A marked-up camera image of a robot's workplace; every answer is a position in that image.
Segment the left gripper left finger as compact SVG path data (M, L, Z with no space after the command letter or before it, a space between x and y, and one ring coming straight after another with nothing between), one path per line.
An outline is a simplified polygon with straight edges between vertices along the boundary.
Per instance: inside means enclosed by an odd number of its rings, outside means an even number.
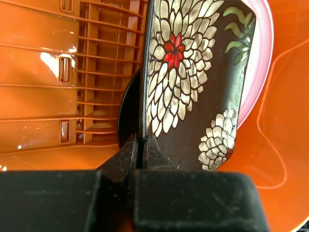
M139 143L131 135L92 171L10 171L0 175L3 232L130 232L128 182Z

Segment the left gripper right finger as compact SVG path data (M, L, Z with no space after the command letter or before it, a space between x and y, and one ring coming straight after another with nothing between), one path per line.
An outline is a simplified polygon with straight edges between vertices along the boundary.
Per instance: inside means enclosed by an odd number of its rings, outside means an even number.
M235 172L180 171L148 136L133 176L138 232L267 232L252 180Z

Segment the black round plate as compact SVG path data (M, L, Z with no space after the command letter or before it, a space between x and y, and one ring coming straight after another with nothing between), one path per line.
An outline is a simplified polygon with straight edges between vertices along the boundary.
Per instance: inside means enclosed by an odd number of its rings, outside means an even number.
M123 94L117 122L119 148L122 148L128 138L139 134L140 113L140 69L133 75Z

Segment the pink round plate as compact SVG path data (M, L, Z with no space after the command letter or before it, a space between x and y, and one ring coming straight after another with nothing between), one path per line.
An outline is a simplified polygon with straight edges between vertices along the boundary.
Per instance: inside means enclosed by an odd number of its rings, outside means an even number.
M266 82L274 47L274 23L267 0L245 0L256 16L251 52L240 104L238 128L254 108Z

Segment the black floral square plate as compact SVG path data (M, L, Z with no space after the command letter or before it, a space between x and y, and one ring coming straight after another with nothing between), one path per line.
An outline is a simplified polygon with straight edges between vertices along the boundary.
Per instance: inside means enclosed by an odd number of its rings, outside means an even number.
M184 171L213 172L234 151L256 15L241 0L152 0L140 133Z

